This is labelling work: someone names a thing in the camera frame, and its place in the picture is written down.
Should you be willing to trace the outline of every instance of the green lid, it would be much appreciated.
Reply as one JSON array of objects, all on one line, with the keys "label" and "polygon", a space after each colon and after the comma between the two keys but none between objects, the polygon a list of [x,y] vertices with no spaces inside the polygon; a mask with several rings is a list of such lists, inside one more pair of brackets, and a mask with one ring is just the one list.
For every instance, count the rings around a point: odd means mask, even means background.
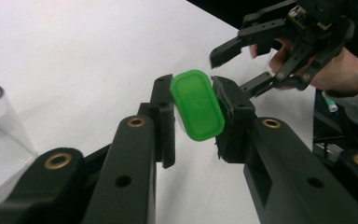
[{"label": "green lid", "polygon": [[207,75],[199,70],[182,73],[173,79],[171,91],[191,139],[203,141],[223,131],[225,120]]}]

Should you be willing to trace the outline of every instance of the white table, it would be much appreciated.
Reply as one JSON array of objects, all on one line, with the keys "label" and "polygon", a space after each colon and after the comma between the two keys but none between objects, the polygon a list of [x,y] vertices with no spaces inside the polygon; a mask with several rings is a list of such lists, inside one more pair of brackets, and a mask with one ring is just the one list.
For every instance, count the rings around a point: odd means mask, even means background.
[{"label": "white table", "polygon": [[[236,29],[185,0],[0,0],[0,85],[39,153],[109,144],[148,102],[157,77],[199,69],[243,84],[268,56],[243,53],[211,71],[209,53]],[[271,90],[258,116],[282,119],[311,146],[314,89]],[[158,165],[157,223],[258,223],[243,165],[217,159],[214,140],[176,128],[176,164]]]}]

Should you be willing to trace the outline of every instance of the screw hole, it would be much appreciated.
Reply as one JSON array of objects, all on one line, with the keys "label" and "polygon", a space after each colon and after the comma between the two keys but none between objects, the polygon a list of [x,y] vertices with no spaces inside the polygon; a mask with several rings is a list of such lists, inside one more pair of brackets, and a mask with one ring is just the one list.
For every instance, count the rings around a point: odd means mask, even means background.
[{"label": "screw hole", "polygon": [[138,124],[141,124],[141,123],[142,123],[142,121],[139,120],[139,119],[135,119],[135,120],[131,121],[131,124],[133,124],[133,125],[138,125]]},{"label": "screw hole", "polygon": [[275,121],[272,120],[267,120],[266,123],[270,126],[277,126],[277,123]]},{"label": "screw hole", "polygon": [[116,186],[119,188],[125,188],[131,183],[131,178],[127,175],[123,175],[116,179]]},{"label": "screw hole", "polygon": [[66,160],[66,157],[59,156],[59,157],[56,157],[56,158],[52,159],[51,164],[57,165],[57,164],[60,164],[60,163],[64,162],[65,160]]}]

